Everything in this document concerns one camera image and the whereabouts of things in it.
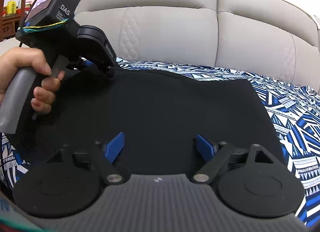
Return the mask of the person's left hand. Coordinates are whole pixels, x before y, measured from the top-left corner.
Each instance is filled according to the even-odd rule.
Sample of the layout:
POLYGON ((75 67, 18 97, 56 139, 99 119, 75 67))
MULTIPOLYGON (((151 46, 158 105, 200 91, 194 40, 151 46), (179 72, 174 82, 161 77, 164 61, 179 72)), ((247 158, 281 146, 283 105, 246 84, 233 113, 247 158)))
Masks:
POLYGON ((41 85, 34 89, 34 97, 30 103, 36 112, 48 114, 52 109, 52 104, 56 98, 55 93, 60 89, 65 72, 60 71, 57 77, 53 78, 51 76, 52 69, 41 50, 13 47, 1 55, 1 100, 4 99, 8 85, 17 70, 22 67, 33 67, 37 73, 46 76, 41 85))

